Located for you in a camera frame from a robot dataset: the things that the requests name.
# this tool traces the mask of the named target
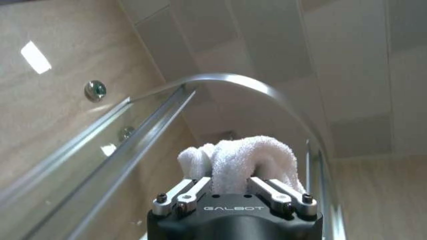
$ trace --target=screw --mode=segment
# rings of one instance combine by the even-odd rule
[[[158,201],[159,204],[163,204],[169,200],[169,195],[165,192],[162,192],[159,193],[155,200]]]
[[[296,212],[296,208],[293,206],[293,204],[289,202],[284,205],[284,213],[286,215],[293,215],[293,213]]]
[[[186,206],[185,203],[181,202],[181,203],[177,205],[177,213],[178,213],[178,216],[182,217],[186,212],[187,212],[187,206]]]
[[[302,195],[302,202],[305,204],[313,204],[314,203],[314,197],[309,193],[305,193]]]
[[[90,81],[85,86],[85,95],[91,102],[101,102],[107,95],[106,85],[98,80]]]

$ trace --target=bolt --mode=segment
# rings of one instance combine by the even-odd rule
[[[305,193],[302,195],[302,202],[305,204],[313,204],[314,203],[314,197],[309,193]]]
[[[293,215],[293,213],[296,212],[296,208],[293,206],[293,204],[289,202],[284,205],[284,213],[286,215]]]
[[[165,192],[162,192],[159,193],[155,200],[159,204],[163,204],[169,200],[169,195]]]
[[[185,203],[179,203],[178,205],[177,205],[177,213],[178,213],[178,216],[183,216],[185,214],[186,214],[186,212],[187,212],[187,206],[186,206],[186,204]]]

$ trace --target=metal frame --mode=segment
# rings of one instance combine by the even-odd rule
[[[230,73],[209,73],[185,77],[181,80],[170,82],[166,85],[155,88],[141,96],[127,98],[121,105],[118,105],[114,110],[110,111],[110,113],[99,121],[97,121],[97,123],[77,138],[74,138],[74,140],[70,141],[70,143],[62,147],[57,153],[53,154],[53,156],[35,167],[33,171],[30,171],[30,174],[27,174],[18,181],[18,184],[13,185],[10,191],[0,193],[0,207],[14,204],[18,198],[22,198],[26,195],[26,192],[38,185],[38,181],[33,184],[33,180],[41,181],[43,177],[57,169],[55,166],[62,164],[62,154],[70,151],[77,145],[82,144],[82,141],[85,141],[85,139],[87,139],[91,134],[98,131],[105,123],[110,121],[125,108],[130,107],[131,103],[138,102],[149,96],[174,90],[183,86],[166,101],[158,111],[153,114],[153,116],[150,116],[150,118],[145,121],[143,125],[131,135],[131,137],[123,142],[115,153],[109,157],[109,159],[103,162],[87,179],[85,179],[81,186],[78,186],[78,188],[70,193],[69,197],[54,208],[49,216],[45,217],[43,221],[39,222],[39,224],[33,228],[33,231],[27,233],[27,237],[37,235],[37,237],[43,238],[46,236],[45,234],[49,234],[49,231],[55,230],[55,227],[61,226],[61,224],[65,224],[66,221],[69,221],[70,211],[73,211],[74,208],[82,208],[82,206],[79,206],[79,201],[82,199],[91,198],[94,204],[85,206],[87,208],[87,214],[82,216],[83,220],[79,219],[79,223],[74,227],[74,230],[67,238],[77,239],[81,236],[111,195],[138,165],[139,160],[145,156],[151,145],[157,142],[161,134],[193,99],[197,93],[195,90],[193,90],[194,85],[198,87],[199,84],[205,83],[233,84],[261,94],[280,107],[282,107],[282,109],[290,113],[297,122],[302,125],[304,129],[310,135],[312,146],[316,146],[320,149],[320,156],[313,156],[312,152],[308,153],[308,166],[310,168],[309,172],[313,172],[316,165],[314,158],[318,157],[321,171],[321,182],[318,182],[318,184],[321,184],[320,187],[322,198],[328,199],[328,201],[321,201],[321,208],[325,211],[325,220],[329,221],[330,219],[330,223],[333,224],[330,229],[325,229],[325,237],[332,240],[346,239],[342,208],[334,189],[336,186],[332,184],[334,181],[329,169],[328,149],[316,125],[305,113],[293,107],[288,97],[272,86],[250,77]],[[117,165],[115,163],[119,161],[118,159],[125,156],[130,146],[134,145],[139,146],[139,152],[131,157],[130,160],[126,161],[125,165],[123,163]],[[102,184],[101,180],[103,180],[106,176],[109,176],[109,178],[106,178],[109,181]],[[308,187],[312,190],[312,188],[316,186],[314,183],[318,180],[313,177],[308,178],[308,180]]]

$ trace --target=beige wall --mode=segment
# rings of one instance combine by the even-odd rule
[[[349,240],[427,239],[426,156],[332,165]]]
[[[3,190],[126,97],[145,93],[165,79],[117,0],[41,0],[2,5],[0,32]],[[42,74],[22,55],[30,41],[51,64],[51,70]],[[101,80],[107,86],[101,103],[90,102],[85,96],[91,80]],[[130,123],[138,127],[142,116],[158,104],[159,99],[145,100],[110,126],[113,131],[97,136],[65,165],[69,171],[62,170],[61,179],[66,181],[51,182],[61,188],[39,192],[39,198],[47,200],[31,199],[31,208],[43,208],[46,202],[54,206],[62,200],[55,199],[58,191],[69,191],[69,185],[79,184],[87,171],[106,158],[99,155],[102,144],[118,145],[121,127]],[[151,200],[183,177],[177,156],[194,144],[187,124],[178,118],[89,229],[91,239],[142,236]]]
[[[115,0],[42,0],[0,6],[0,189],[127,96],[163,78]],[[38,74],[22,48],[51,63]],[[93,103],[85,85],[101,80]]]

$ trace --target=metal bracket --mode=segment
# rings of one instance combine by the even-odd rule
[[[198,200],[210,190],[211,178],[205,176],[194,187],[177,198],[178,200],[178,211],[181,214],[190,213],[198,207]]]
[[[290,195],[293,206],[300,215],[316,216],[318,214],[318,201],[309,194],[300,193],[278,179],[270,179],[268,182],[278,191]]]
[[[277,191],[262,179],[252,177],[249,180],[249,191],[261,195],[269,202],[273,210],[282,214],[293,214],[293,199],[290,195]]]
[[[167,192],[166,201],[158,202],[158,199],[153,200],[153,214],[158,216],[167,216],[173,212],[173,206],[177,203],[177,196],[189,191],[194,186],[191,179],[183,179],[181,183]]]

